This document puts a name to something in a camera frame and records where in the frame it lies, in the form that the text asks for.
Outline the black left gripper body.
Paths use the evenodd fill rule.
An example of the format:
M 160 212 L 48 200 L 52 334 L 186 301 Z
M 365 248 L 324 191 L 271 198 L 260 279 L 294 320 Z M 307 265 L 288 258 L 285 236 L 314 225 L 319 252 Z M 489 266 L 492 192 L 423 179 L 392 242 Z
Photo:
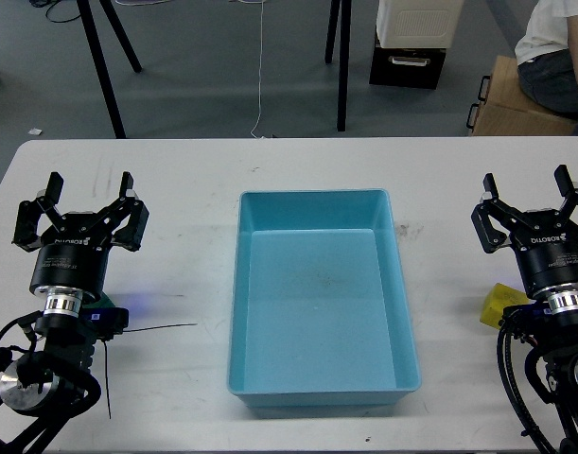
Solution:
M 50 226 L 41 235 L 30 292 L 37 295 L 45 288 L 74 288 L 83 292 L 86 303 L 99 301 L 110 239 L 110 230 L 97 223 L 94 213 L 62 216 L 60 228 Z

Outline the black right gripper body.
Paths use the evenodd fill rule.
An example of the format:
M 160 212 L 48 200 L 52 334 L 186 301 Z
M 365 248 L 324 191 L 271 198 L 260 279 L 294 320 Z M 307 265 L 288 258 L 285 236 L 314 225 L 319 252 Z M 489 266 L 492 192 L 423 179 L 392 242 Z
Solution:
M 528 211 L 509 235 L 525 293 L 578 285 L 578 225 L 555 210 Z

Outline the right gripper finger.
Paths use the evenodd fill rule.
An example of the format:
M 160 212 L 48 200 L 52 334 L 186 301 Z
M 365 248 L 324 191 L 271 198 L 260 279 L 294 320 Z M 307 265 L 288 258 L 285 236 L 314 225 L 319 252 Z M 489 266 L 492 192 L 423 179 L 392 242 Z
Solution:
M 578 186 L 576 186 L 569 175 L 566 165 L 559 165 L 554 171 L 554 178 L 558 186 L 563 203 L 558 211 L 558 218 L 567 221 L 578 207 Z
M 521 229 L 525 221 L 521 212 L 499 198 L 492 173 L 484 176 L 482 185 L 484 192 L 472 211 L 471 220 L 482 249 L 486 253 L 494 253 L 512 245 L 511 235 Z

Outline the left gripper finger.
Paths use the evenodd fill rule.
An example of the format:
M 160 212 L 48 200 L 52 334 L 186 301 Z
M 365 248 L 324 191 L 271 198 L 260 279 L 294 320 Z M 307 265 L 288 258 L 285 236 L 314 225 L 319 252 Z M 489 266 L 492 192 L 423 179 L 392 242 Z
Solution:
M 124 171 L 118 198 L 96 214 L 96 244 L 102 249 L 112 246 L 138 251 L 149 218 L 149 210 L 133 190 L 133 177 Z
M 60 234 L 64 230 L 64 220 L 56 208 L 62 187 L 62 176 L 58 172 L 52 172 L 45 190 L 39 192 L 33 201 L 22 201 L 19 204 L 13 244 L 21 249 L 40 249 L 43 242 L 37 232 L 42 215 L 48 217 L 54 232 Z

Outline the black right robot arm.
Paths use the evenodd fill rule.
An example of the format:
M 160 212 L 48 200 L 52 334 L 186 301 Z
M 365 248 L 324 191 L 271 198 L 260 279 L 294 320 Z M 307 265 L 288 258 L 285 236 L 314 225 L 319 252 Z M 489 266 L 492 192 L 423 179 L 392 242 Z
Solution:
M 521 212 L 502 201 L 495 178 L 483 179 L 484 193 L 471 219 L 483 250 L 510 248 L 529 299 L 508 306 L 499 319 L 497 363 L 507 398 L 541 453 L 578 453 L 578 184 L 566 166 L 554 171 L 563 203 L 558 209 Z M 555 407 L 564 437 L 553 447 L 534 421 L 514 373 L 512 342 L 531 350 L 524 374 L 538 397 Z

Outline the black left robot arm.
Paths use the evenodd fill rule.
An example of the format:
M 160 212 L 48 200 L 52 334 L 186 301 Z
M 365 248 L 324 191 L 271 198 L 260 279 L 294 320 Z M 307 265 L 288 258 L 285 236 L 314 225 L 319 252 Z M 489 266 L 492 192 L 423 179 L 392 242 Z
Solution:
M 18 207 L 12 242 L 36 252 L 30 292 L 44 308 L 14 319 L 0 331 L 0 408 L 31 418 L 0 453 L 42 453 L 73 418 L 102 396 L 90 368 L 97 341 L 128 327 L 129 312 L 103 292 L 112 247 L 136 252 L 149 218 L 124 172 L 118 197 L 97 212 L 57 210 L 63 178 Z

